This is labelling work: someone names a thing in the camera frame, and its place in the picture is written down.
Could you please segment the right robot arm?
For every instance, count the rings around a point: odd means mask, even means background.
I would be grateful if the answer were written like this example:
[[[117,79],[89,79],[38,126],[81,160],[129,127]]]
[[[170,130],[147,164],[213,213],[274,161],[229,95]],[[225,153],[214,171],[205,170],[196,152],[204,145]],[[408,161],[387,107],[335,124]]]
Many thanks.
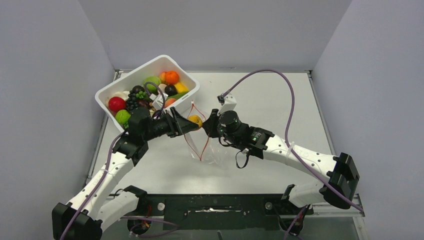
[[[364,211],[353,202],[360,175],[351,155],[323,154],[288,143],[269,130],[241,122],[234,110],[219,114],[213,109],[202,127],[209,137],[224,140],[226,147],[239,150],[247,158],[278,162],[315,177],[311,183],[286,188],[281,199],[286,213],[321,202],[339,209],[354,207]]]

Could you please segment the clear zip top bag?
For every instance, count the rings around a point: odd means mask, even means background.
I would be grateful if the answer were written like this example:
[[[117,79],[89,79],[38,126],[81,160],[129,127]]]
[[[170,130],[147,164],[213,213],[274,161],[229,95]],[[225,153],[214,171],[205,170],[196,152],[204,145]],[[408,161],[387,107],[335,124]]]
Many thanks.
[[[187,113],[188,116],[198,115],[203,123],[207,120],[206,115],[191,101],[191,107]],[[203,128],[184,134],[184,140],[187,144],[191,157],[203,164],[223,167],[224,151],[216,138],[208,137]]]

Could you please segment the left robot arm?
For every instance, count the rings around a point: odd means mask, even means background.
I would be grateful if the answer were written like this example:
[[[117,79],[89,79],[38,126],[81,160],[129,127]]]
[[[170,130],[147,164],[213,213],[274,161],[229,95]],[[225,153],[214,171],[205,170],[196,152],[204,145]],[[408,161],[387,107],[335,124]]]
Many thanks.
[[[200,127],[174,107],[157,118],[151,117],[146,108],[137,108],[127,123],[127,129],[112,141],[103,167],[77,195],[53,208],[55,240],[99,240],[113,222],[137,207],[140,197],[137,193],[125,193],[108,203],[105,201],[145,155],[148,142],[163,135],[182,136]]]

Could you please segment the yellow orange fruit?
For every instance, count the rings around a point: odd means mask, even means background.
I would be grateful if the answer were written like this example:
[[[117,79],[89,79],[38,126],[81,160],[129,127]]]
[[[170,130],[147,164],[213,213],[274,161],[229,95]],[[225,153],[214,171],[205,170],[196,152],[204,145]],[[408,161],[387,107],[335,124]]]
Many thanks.
[[[188,116],[187,119],[189,121],[191,121],[192,123],[197,124],[197,129],[202,128],[202,126],[203,126],[203,120],[202,120],[202,118],[200,116],[193,114],[193,115]]]

